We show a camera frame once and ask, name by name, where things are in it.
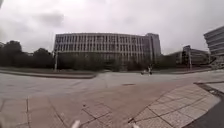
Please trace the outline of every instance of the building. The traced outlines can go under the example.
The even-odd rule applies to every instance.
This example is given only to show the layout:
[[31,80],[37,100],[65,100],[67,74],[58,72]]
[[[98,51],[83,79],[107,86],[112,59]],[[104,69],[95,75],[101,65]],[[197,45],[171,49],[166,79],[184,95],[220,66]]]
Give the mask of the building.
[[145,36],[112,33],[57,34],[54,51],[77,56],[97,54],[104,60],[120,60],[122,65],[135,60],[154,63],[161,55],[159,35]]
[[204,34],[204,38],[211,53],[215,58],[210,64],[212,68],[224,68],[224,26]]
[[224,26],[204,34],[212,56],[224,55]]
[[206,65],[209,63],[209,53],[198,49],[192,49],[190,45],[183,47],[183,50],[166,55],[172,60],[175,60],[176,65],[189,65],[194,66]]

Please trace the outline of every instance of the pole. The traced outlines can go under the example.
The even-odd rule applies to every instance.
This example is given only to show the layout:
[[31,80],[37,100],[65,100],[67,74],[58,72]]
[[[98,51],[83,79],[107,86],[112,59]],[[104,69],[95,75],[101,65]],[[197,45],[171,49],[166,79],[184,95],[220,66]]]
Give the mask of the pole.
[[58,52],[55,51],[55,63],[54,63],[54,71],[57,72],[58,68]]
[[192,69],[192,62],[191,62],[191,51],[188,51],[189,56],[189,64],[190,64],[190,70]]

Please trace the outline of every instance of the road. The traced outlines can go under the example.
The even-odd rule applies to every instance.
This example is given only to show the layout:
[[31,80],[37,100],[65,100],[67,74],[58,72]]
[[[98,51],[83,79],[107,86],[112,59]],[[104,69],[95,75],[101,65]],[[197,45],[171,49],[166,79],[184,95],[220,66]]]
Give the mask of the road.
[[181,128],[219,102],[194,82],[223,72],[186,75],[103,73],[88,80],[0,74],[0,117],[15,128]]

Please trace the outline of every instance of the sky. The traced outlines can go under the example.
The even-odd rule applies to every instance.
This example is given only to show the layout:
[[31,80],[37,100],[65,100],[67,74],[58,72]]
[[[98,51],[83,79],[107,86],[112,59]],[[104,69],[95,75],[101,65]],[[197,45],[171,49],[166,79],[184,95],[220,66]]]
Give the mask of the sky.
[[4,0],[0,42],[52,51],[55,34],[106,32],[160,36],[163,54],[185,45],[208,50],[203,34],[224,25],[223,0]]

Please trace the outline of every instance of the sidewalk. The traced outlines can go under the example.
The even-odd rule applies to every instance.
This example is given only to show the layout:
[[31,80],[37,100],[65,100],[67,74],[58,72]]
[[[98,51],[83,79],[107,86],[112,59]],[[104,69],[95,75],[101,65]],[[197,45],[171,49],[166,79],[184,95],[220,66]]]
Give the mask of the sidewalk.
[[190,81],[125,85],[99,91],[3,100],[10,128],[181,128],[220,100]]

